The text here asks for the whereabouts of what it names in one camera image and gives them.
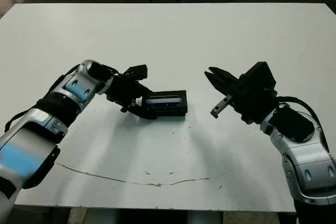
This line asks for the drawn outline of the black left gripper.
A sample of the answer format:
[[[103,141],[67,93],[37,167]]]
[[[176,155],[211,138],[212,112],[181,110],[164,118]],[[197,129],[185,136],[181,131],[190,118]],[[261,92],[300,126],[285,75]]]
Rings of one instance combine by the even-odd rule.
[[[149,88],[138,81],[128,80],[122,75],[114,75],[106,91],[107,100],[122,106],[121,111],[147,120],[155,120],[155,113],[137,104],[137,98],[151,94]]]

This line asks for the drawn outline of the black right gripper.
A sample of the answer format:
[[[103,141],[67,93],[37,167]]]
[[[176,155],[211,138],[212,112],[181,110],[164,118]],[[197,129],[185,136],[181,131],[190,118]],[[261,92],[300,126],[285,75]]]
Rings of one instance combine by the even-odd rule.
[[[224,98],[211,110],[211,115],[218,118],[227,106],[231,106],[247,124],[260,124],[277,106],[275,91],[276,81],[272,77],[236,78],[228,71],[218,67],[209,67],[204,74],[212,86],[224,95]]]

